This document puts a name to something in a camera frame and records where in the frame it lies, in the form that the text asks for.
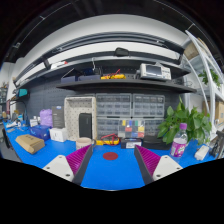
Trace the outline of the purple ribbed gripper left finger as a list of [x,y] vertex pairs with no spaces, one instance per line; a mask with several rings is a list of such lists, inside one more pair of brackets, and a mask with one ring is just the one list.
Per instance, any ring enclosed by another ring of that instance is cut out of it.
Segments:
[[56,156],[44,167],[44,170],[80,185],[83,181],[92,154],[93,146],[88,145],[74,151],[68,156]]

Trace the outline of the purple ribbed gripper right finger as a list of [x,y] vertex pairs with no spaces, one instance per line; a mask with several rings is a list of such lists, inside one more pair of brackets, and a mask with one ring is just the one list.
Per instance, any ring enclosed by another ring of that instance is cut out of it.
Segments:
[[134,156],[138,162],[145,185],[182,169],[182,167],[168,155],[159,156],[142,146],[135,146]]

